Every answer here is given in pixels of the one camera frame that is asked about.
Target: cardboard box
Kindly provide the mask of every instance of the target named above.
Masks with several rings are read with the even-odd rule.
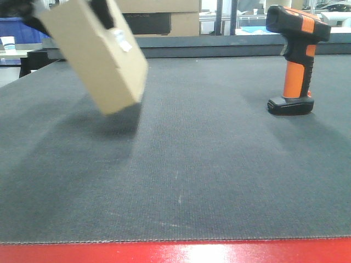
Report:
[[[297,10],[302,10],[304,0],[292,0],[291,7]]]
[[[273,4],[282,5],[283,7],[291,7],[292,0],[265,0],[264,1],[264,13],[266,14],[268,8]]]
[[[200,0],[115,0],[123,13],[199,12]]]
[[[116,38],[116,28],[106,30],[86,0],[68,1],[40,16],[103,114],[140,102],[148,69],[116,2],[107,2],[124,36]]]
[[[198,36],[200,30],[199,13],[172,13],[171,31],[166,35],[135,35],[136,37],[190,37]]]

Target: table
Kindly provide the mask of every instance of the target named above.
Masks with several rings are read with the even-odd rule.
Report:
[[[7,85],[0,242],[350,237],[349,60],[316,57],[305,116],[267,112],[282,57],[150,59],[110,117],[65,62]]]

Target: red table frame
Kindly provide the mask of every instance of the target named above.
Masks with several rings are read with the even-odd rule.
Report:
[[[0,245],[1,263],[351,262],[351,238]]]

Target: white sticker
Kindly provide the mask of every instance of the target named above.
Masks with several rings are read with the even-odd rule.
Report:
[[[124,52],[129,52],[132,49],[132,45],[126,40],[124,31],[121,29],[114,30],[115,38]]]

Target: red edge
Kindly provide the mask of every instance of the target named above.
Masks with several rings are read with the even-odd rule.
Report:
[[[1,263],[351,262],[351,238],[0,245]]]

